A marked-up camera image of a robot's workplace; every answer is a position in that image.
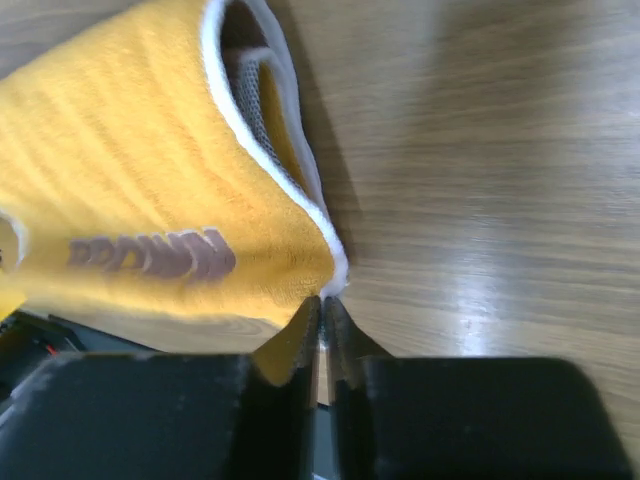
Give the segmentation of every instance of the wooden surface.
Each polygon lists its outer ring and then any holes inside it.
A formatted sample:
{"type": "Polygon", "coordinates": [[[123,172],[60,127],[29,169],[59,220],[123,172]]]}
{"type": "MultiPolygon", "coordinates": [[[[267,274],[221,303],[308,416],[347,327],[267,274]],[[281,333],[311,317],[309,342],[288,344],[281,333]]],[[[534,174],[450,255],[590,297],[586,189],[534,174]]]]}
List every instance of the wooden surface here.
{"type": "MultiPolygon", "coordinates": [[[[1,0],[1,73],[127,3],[1,0]]],[[[638,464],[638,2],[270,4],[351,255],[353,317],[399,355],[574,360],[638,464]]],[[[168,350],[274,333],[91,322],[168,350]]]]}

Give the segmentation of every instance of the yellow towel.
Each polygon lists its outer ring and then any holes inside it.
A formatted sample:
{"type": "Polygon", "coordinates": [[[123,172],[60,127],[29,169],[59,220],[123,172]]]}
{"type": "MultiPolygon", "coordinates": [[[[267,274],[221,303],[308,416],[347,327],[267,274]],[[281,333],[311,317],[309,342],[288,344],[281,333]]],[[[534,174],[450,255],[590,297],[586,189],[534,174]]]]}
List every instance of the yellow towel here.
{"type": "Polygon", "coordinates": [[[284,325],[344,288],[263,0],[144,3],[16,71],[0,163],[1,280],[38,303],[284,325]]]}

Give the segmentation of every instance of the logo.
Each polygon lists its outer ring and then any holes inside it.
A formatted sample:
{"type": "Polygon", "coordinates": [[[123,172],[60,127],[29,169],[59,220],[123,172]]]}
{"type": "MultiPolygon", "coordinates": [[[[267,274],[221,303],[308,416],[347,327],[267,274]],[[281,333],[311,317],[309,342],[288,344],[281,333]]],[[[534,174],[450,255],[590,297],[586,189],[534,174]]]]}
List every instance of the logo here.
{"type": "Polygon", "coordinates": [[[72,267],[101,267],[104,272],[140,270],[144,275],[214,282],[236,266],[236,257],[215,228],[203,233],[184,230],[161,235],[120,235],[115,241],[100,236],[74,239],[69,243],[67,264],[72,267]]]}

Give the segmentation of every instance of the wooden table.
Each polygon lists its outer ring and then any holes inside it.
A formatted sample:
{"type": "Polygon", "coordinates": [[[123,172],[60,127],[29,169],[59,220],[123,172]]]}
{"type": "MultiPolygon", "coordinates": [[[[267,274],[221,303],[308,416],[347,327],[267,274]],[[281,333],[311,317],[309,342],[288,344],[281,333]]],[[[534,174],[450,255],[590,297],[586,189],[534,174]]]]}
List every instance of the wooden table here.
{"type": "MultiPolygon", "coordinates": [[[[4,75],[131,2],[0,3],[4,75]]],[[[354,318],[400,355],[574,360],[640,465],[640,4],[270,3],[354,318]]],[[[275,332],[84,322],[167,350],[251,350],[275,332]]]]}

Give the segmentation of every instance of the folded cloth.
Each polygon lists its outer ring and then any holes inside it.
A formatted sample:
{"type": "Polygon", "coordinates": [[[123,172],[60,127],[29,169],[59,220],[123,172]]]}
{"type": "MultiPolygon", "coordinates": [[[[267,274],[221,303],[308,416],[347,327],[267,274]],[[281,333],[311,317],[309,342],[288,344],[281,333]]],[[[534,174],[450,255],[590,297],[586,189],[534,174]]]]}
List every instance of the folded cloth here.
{"type": "Polygon", "coordinates": [[[5,285],[30,301],[284,325],[347,260],[263,0],[160,0],[0,83],[5,285]]]}

